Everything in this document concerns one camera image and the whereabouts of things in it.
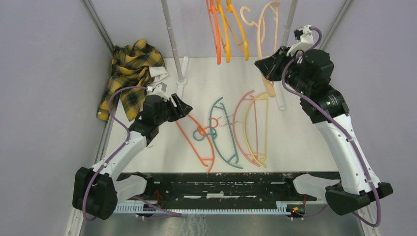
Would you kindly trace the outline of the teal hanger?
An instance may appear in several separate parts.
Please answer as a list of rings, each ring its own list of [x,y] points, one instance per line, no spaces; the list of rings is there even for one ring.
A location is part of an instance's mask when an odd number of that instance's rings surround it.
[[[233,134],[231,114],[224,104],[224,97],[219,97],[210,107],[208,112],[208,126],[197,128],[192,137],[196,141],[210,138],[215,152],[221,160],[238,170],[242,170],[236,138]]]

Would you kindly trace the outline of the orange hanger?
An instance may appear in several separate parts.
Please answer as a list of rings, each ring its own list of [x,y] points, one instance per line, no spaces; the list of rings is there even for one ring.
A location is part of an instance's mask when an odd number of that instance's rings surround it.
[[[208,134],[208,127],[201,125],[192,115],[187,116],[185,126],[182,121],[176,121],[176,125],[192,153],[199,163],[205,167],[206,174],[211,174],[216,161],[216,154],[212,138]]]
[[[208,17],[211,27],[211,32],[213,36],[213,42],[216,52],[216,63],[218,65],[221,64],[221,48],[220,48],[220,31],[219,31],[219,24],[216,15],[216,8],[214,6],[213,0],[206,0],[206,6],[208,11]]]

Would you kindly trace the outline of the amber yellow hanger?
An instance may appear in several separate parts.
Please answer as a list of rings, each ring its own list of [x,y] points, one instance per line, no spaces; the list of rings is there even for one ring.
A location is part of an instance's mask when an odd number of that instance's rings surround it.
[[[229,34],[228,34],[228,20],[225,15],[224,8],[222,6],[221,0],[215,1],[215,11],[218,12],[220,15],[220,19],[222,23],[218,23],[218,37],[219,42],[225,52],[225,61],[229,63],[231,60],[231,49],[230,49],[230,41],[229,41]]]

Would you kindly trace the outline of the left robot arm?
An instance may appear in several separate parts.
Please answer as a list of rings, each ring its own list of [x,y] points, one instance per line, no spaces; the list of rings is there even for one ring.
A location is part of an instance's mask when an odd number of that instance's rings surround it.
[[[146,96],[142,110],[127,130],[125,139],[113,153],[90,168],[81,167],[75,175],[72,205],[88,220],[108,219],[118,204],[139,196],[149,200],[155,188],[148,181],[151,176],[136,172],[127,177],[120,175],[132,159],[143,151],[159,133],[165,122],[186,117],[193,107],[177,94],[171,97],[152,94]]]

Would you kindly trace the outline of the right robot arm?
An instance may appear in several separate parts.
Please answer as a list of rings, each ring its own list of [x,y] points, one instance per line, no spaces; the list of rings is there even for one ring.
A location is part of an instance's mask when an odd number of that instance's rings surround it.
[[[300,97],[302,110],[323,136],[340,175],[338,182],[298,175],[284,187],[287,199],[311,195],[324,199],[336,214],[346,215],[393,193],[391,184],[373,172],[357,143],[347,103],[330,85],[334,64],[327,52],[310,49],[288,54],[288,48],[281,47],[255,61],[255,66],[267,80],[281,82]]]

